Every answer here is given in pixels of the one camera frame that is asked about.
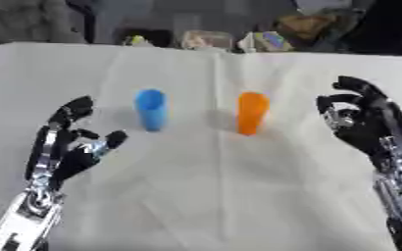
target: clutter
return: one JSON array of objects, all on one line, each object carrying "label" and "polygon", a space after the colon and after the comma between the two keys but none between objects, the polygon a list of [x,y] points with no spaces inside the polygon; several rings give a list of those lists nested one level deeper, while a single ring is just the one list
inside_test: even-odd
[{"label": "clutter", "polygon": [[238,100],[237,132],[244,135],[255,134],[269,107],[270,100],[264,94],[242,93]]},{"label": "clutter", "polygon": [[181,48],[185,50],[220,48],[230,51],[233,48],[233,37],[226,32],[190,30],[184,33]]},{"label": "clutter", "polygon": [[304,15],[315,15],[322,10],[347,9],[352,0],[295,0],[297,10]]},{"label": "clutter", "polygon": [[165,29],[146,29],[121,26],[114,32],[115,44],[133,45],[140,43],[142,37],[151,46],[168,48],[173,46],[174,36],[169,30]]},{"label": "clutter", "polygon": [[154,45],[152,45],[141,35],[135,35],[133,37],[128,36],[123,42],[123,45],[130,45],[134,47],[154,47]]},{"label": "clutter", "polygon": [[303,40],[313,41],[336,19],[335,14],[285,16],[277,21],[276,30],[284,35],[292,35]]},{"label": "clutter", "polygon": [[135,109],[148,131],[159,131],[166,123],[166,95],[156,89],[141,90],[135,97]]},{"label": "clutter", "polygon": [[249,32],[237,43],[246,53],[291,51],[294,47],[276,31]]}]

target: robotic hand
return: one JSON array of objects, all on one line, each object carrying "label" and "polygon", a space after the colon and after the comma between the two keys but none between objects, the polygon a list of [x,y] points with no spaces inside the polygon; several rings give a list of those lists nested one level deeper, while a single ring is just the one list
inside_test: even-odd
[{"label": "robotic hand", "polygon": [[[402,251],[402,112],[362,79],[340,76],[333,88],[351,93],[318,97],[319,112],[336,137],[368,155],[375,166],[374,190],[395,246]],[[354,108],[337,109],[334,104],[339,103]]]},{"label": "robotic hand", "polygon": [[[62,106],[36,136],[25,170],[27,187],[11,203],[0,221],[0,251],[48,250],[47,235],[61,219],[67,179],[95,165],[127,138],[114,131],[104,140],[72,123],[92,114],[93,102],[84,96]],[[92,139],[71,149],[79,137]]]}]

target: white cloth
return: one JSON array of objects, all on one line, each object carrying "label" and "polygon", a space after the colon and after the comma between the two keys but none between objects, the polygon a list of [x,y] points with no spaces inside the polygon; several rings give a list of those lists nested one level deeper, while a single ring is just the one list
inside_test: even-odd
[{"label": "white cloth", "polygon": [[[395,250],[372,165],[332,136],[315,106],[339,75],[377,84],[402,108],[402,57],[1,46],[0,216],[25,186],[39,127],[90,94],[96,112],[81,124],[130,138],[66,183],[51,250]],[[169,100],[159,133],[144,131],[132,110],[150,87]],[[245,90],[271,99],[250,137],[233,128]]]}]

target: robot finger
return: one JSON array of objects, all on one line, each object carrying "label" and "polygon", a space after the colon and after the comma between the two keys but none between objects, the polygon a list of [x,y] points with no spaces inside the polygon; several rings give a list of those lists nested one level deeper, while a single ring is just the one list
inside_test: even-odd
[{"label": "robot finger", "polygon": [[337,90],[349,90],[364,96],[367,100],[386,99],[387,96],[373,84],[352,76],[341,75],[338,82],[333,84]]}]

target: background object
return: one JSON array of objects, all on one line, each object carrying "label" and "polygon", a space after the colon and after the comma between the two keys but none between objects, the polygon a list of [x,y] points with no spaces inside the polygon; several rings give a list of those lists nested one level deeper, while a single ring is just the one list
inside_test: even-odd
[{"label": "background object", "polygon": [[[84,15],[79,5],[71,6]],[[85,15],[85,24],[89,24],[90,17],[92,14]],[[86,29],[92,32],[94,27]],[[84,42],[83,36],[74,31],[71,9],[65,0],[0,0],[0,44],[12,41]]]},{"label": "background object", "polygon": [[255,134],[270,108],[270,100],[264,94],[244,92],[239,96],[237,131],[241,134]]},{"label": "background object", "polygon": [[181,48],[186,50],[221,48],[229,51],[233,47],[233,37],[225,32],[189,30],[184,33]]},{"label": "background object", "polygon": [[314,15],[327,9],[347,9],[352,0],[294,0],[298,10],[304,15]]},{"label": "background object", "polygon": [[276,30],[304,40],[315,40],[329,25],[336,21],[335,14],[314,16],[291,15],[278,19]]},{"label": "background object", "polygon": [[135,97],[135,109],[146,130],[158,131],[166,123],[166,96],[155,89],[141,90]]},{"label": "background object", "polygon": [[402,55],[402,1],[376,0],[342,42],[354,53]]}]

